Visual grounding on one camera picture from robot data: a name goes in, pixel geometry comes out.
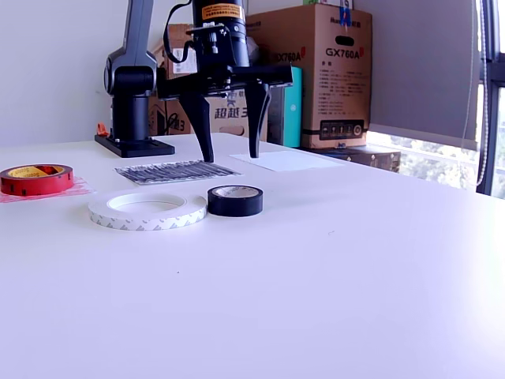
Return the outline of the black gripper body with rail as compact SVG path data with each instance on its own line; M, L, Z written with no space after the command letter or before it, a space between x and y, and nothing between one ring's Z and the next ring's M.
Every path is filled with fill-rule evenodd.
M285 87L293 83L291 66L241 66L238 58L248 56L247 43L234 38L231 22L210 23L186 32L191 37L185 42L182 57L176 58L170 49L170 33L163 33L166 56L174 63L183 63L189 50L196 55L197 71L183 77L166 79L158 74L157 93L160 99L178 99L183 93L200 93L203 96L222 96L224 93L263 83L269 87Z

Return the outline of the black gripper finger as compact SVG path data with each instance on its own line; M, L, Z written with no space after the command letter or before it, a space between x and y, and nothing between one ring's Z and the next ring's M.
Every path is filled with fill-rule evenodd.
M268 84L251 84L245 89L245 100L249 123L249 154L258 158L260 154L260 135L271 102L271 90Z
M204 162L214 162L214 152L211 142L210 105L200 93L183 93L179 103L186 113L189 122L200 145Z

